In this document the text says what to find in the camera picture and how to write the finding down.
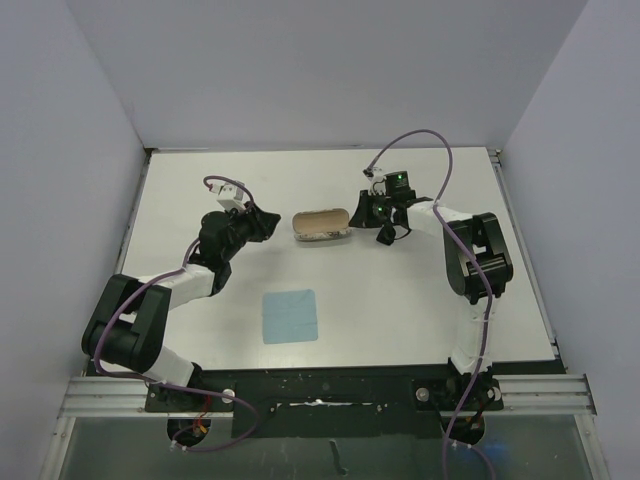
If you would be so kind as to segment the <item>patterned glasses case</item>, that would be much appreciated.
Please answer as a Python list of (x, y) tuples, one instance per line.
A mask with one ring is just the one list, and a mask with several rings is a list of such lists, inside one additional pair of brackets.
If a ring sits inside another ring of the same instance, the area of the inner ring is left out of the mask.
[(300, 242), (337, 240), (351, 234), (349, 213), (343, 208), (298, 212), (292, 218), (292, 228)]

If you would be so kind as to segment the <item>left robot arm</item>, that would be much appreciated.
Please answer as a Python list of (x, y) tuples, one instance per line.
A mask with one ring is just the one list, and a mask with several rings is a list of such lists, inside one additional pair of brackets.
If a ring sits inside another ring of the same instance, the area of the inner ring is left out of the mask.
[(281, 216), (257, 206), (242, 213), (213, 211), (179, 268), (150, 278), (112, 276), (81, 341), (96, 371), (114, 378), (170, 385), (168, 399), (180, 410), (200, 405), (204, 387), (197, 366), (164, 345), (171, 310), (218, 294), (229, 280), (231, 260), (248, 243), (269, 240)]

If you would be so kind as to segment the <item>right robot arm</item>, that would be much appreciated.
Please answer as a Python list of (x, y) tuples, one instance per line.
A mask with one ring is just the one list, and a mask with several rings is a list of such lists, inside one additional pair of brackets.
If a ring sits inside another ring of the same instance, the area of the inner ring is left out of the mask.
[(494, 303), (514, 274), (499, 220), (491, 212), (462, 213), (418, 196), (406, 171), (384, 173), (374, 167), (364, 175), (369, 187), (359, 192), (350, 227), (376, 229), (376, 241), (387, 246), (400, 239), (397, 228), (442, 237), (447, 281), (467, 302), (450, 355), (460, 375), (447, 381), (445, 395), (452, 406), (469, 408), (481, 396), (481, 386), (471, 375), (491, 366), (489, 322)]

